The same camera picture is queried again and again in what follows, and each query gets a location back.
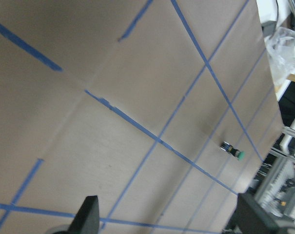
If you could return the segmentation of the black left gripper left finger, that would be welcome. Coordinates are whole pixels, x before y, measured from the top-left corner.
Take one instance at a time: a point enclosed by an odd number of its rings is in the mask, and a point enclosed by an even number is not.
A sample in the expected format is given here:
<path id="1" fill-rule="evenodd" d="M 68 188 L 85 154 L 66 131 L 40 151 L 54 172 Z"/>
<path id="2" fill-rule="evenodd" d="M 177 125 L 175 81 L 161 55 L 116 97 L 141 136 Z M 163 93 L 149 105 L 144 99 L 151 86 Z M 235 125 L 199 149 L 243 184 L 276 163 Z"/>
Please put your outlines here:
<path id="1" fill-rule="evenodd" d="M 98 196 L 87 196 L 66 232 L 68 234 L 97 234 L 98 230 Z"/>

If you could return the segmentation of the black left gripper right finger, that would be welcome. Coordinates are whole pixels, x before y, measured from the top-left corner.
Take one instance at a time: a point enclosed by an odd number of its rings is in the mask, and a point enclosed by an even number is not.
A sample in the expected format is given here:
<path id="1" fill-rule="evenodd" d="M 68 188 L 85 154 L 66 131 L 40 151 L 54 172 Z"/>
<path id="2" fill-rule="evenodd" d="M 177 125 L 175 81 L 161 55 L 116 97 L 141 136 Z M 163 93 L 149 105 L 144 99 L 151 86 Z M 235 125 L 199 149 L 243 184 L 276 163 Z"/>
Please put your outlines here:
<path id="1" fill-rule="evenodd" d="M 237 196 L 237 226 L 243 234 L 283 234 L 275 220 L 248 193 Z"/>

